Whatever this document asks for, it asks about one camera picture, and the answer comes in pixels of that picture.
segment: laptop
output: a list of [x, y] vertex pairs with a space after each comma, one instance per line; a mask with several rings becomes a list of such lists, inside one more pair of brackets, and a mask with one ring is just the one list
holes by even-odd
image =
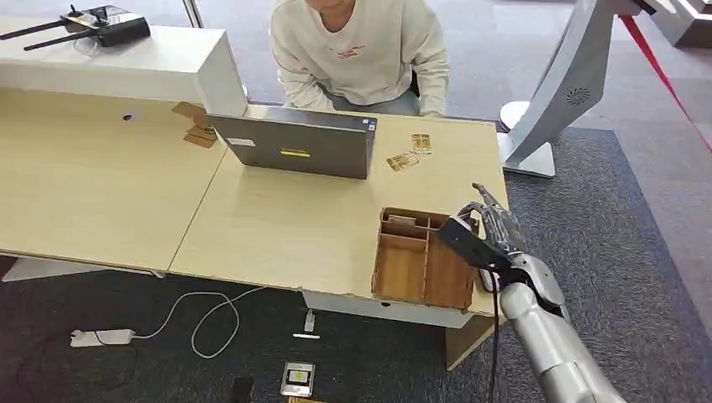
[[270, 107], [264, 119], [207, 115], [248, 166], [368, 179], [377, 119]]

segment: robotic arm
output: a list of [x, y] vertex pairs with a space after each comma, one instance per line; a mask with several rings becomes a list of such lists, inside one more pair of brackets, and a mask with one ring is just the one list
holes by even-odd
[[[484, 204], [473, 201], [438, 231], [439, 238], [471, 266], [500, 277], [502, 311], [514, 325], [548, 403], [625, 403], [568, 320], [552, 271], [530, 256], [519, 224], [481, 185]], [[486, 239], [468, 223], [480, 214]]]

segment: jeans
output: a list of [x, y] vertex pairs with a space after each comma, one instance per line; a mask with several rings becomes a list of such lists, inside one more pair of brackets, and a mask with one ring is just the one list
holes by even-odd
[[[397, 97], [393, 101], [375, 103], [373, 105], [353, 105], [344, 97], [333, 95], [322, 87], [324, 95], [327, 96], [333, 103], [334, 109], [337, 111], [346, 112], [362, 112], [362, 113], [383, 113], [386, 115], [406, 115], [419, 116], [421, 107], [418, 97], [411, 90], [403, 92], [403, 95]], [[286, 107], [292, 107], [291, 103], [285, 103]]]

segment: red logo on sweatshirt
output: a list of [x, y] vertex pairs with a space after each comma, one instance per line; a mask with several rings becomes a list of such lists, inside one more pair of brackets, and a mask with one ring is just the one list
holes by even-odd
[[359, 46], [352, 46], [351, 49], [346, 50], [345, 52], [337, 52], [338, 58], [346, 60], [349, 57], [361, 55], [361, 53], [364, 52], [365, 47], [365, 44], [360, 44]]

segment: laptop lid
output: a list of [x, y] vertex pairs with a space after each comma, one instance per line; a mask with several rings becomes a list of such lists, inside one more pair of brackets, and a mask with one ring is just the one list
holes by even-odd
[[220, 115], [207, 117], [245, 165], [368, 178], [372, 143], [368, 130]]

